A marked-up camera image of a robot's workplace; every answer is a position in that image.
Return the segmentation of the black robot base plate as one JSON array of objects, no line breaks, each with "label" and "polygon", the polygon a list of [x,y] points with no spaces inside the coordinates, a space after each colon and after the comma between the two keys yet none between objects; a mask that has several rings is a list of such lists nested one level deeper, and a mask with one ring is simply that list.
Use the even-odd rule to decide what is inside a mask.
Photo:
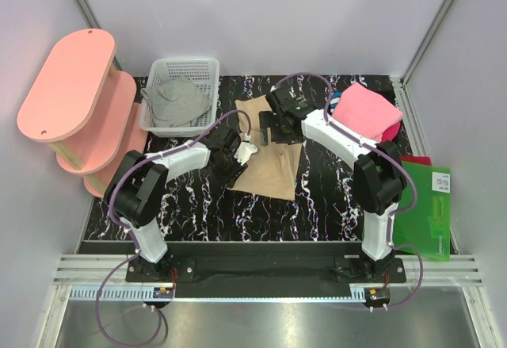
[{"label": "black robot base plate", "polygon": [[136,258],[128,282],[176,281],[179,298],[282,300],[349,297],[353,285],[406,283],[402,259],[374,263],[358,242],[171,242],[156,264]]}]

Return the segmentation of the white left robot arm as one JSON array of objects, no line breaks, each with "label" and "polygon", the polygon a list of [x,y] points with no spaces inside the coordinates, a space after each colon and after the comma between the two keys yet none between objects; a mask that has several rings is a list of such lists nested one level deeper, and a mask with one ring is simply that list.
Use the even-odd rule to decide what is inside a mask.
[{"label": "white left robot arm", "polygon": [[232,187],[257,153],[251,135],[240,136],[225,125],[168,150],[146,155],[128,151],[109,182],[104,200],[111,220],[132,234],[135,253],[145,261],[143,272],[150,279],[163,281],[171,271],[169,248],[157,223],[167,182],[206,168],[221,185]]}]

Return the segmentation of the beige t shirt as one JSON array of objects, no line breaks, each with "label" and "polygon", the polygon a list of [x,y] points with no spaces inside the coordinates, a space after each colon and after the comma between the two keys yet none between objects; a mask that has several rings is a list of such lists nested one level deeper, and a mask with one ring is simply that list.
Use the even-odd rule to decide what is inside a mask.
[{"label": "beige t shirt", "polygon": [[294,201],[302,145],[261,145],[259,113],[270,110],[264,96],[248,101],[237,100],[235,106],[241,111],[238,115],[240,130],[251,131],[251,143],[258,148],[258,153],[250,157],[246,170],[231,188],[234,191]]}]

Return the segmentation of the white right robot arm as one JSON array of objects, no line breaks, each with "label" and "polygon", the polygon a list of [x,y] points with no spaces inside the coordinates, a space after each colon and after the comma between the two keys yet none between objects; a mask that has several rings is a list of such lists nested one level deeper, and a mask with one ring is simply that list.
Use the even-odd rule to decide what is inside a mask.
[{"label": "white right robot arm", "polygon": [[378,281],[388,271],[385,258],[393,250],[393,223],[407,186],[398,148],[376,143],[328,117],[323,109],[259,113],[261,144],[300,143],[312,140],[334,153],[353,170],[352,195],[364,213],[361,248],[366,258],[360,272]]}]

